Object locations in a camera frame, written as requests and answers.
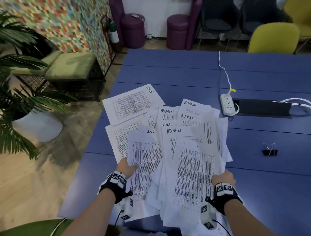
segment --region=black glove strap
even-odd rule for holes
[[[233,194],[224,194],[222,196],[217,196],[217,189],[216,189],[217,185],[215,185],[215,188],[214,188],[214,200],[212,202],[217,211],[225,215],[225,210],[224,210],[225,204],[232,199],[237,199],[241,203],[243,203],[233,186],[232,186],[232,189],[230,189],[232,190]]]
[[[126,178],[121,172],[115,171],[108,175],[100,185],[98,194],[105,188],[110,189],[114,193],[116,197],[115,204],[121,202],[123,198],[133,195],[132,191],[125,192]]]

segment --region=purple ottoman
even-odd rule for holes
[[[141,48],[145,45],[145,24],[139,18],[125,14],[121,18],[124,45],[128,48]]]
[[[172,50],[184,50],[189,20],[187,15],[177,14],[167,18],[166,46]]]

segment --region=yellow chair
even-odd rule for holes
[[[287,0],[284,10],[300,29],[300,38],[306,39],[298,52],[311,39],[311,0]]]
[[[299,41],[299,28],[292,23],[275,22],[259,26],[252,34],[248,52],[293,54]]]

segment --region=white planter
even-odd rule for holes
[[[56,138],[63,124],[49,112],[32,110],[28,115],[12,121],[13,128],[24,137],[35,137],[41,142]]]

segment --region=green cushion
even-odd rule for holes
[[[95,60],[94,53],[75,52],[60,55],[45,74],[47,80],[86,79]]]
[[[53,62],[59,57],[60,54],[63,54],[64,52],[62,51],[54,51],[52,53],[50,53],[49,55],[47,55],[45,58],[42,59],[42,61],[44,61],[46,64],[48,64],[49,66],[51,66],[53,64]],[[16,75],[22,75],[22,74],[27,74],[27,75],[44,75],[45,72],[48,70],[47,68],[42,68],[42,70],[30,70],[27,68],[16,68],[16,67],[12,67],[12,74],[16,74]]]
[[[23,224],[12,229],[0,232],[0,236],[50,236],[61,219],[52,219]],[[53,236],[60,236],[73,220],[66,219],[57,228]]]

